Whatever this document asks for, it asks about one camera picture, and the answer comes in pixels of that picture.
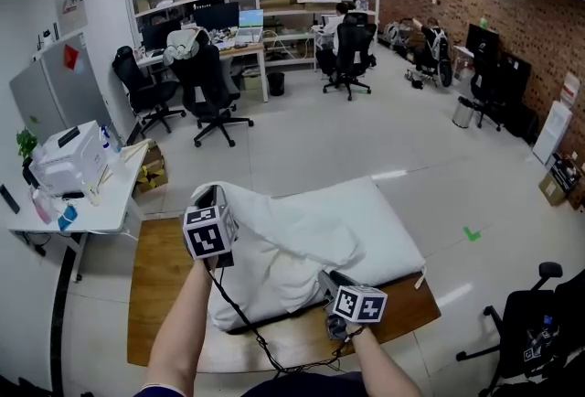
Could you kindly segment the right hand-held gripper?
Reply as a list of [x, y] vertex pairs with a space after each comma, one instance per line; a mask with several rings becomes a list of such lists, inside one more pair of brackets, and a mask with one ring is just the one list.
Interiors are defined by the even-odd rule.
[[343, 340], [348, 323], [369, 325], [381, 321], [388, 300], [383, 291], [361, 286], [338, 271], [320, 271], [318, 284], [326, 300], [325, 325], [330, 339]]

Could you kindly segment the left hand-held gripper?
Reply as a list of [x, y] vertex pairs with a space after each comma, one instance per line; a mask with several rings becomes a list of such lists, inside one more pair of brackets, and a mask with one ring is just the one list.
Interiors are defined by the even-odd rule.
[[205, 186], [191, 197], [183, 220], [184, 240], [191, 257], [218, 257], [218, 268], [234, 265], [231, 251], [239, 230], [230, 206], [223, 204], [222, 186]]

